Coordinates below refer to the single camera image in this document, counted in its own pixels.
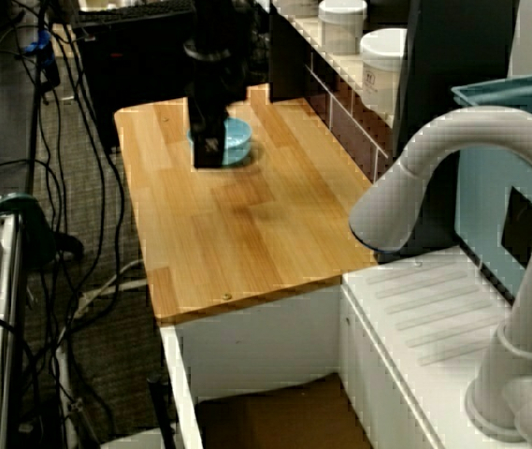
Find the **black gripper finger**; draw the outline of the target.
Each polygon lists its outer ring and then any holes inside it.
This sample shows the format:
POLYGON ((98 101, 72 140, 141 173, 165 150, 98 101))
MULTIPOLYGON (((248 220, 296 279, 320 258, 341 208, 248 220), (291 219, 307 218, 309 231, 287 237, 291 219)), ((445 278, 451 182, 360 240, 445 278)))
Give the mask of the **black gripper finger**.
POLYGON ((208 138, 208 159, 211 167, 223 165, 225 153, 225 133, 219 133, 208 138))
POLYGON ((207 138, 203 134, 196 134, 194 140, 194 167, 208 168, 210 166, 210 150, 207 138))

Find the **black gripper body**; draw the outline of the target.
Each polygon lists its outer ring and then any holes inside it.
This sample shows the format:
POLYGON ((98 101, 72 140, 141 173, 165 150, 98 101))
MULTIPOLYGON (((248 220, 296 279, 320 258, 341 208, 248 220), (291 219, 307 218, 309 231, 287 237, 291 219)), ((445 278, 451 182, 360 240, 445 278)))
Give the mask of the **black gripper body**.
POLYGON ((225 137, 225 121, 229 114, 225 105, 190 96, 188 100, 190 136, 225 137))

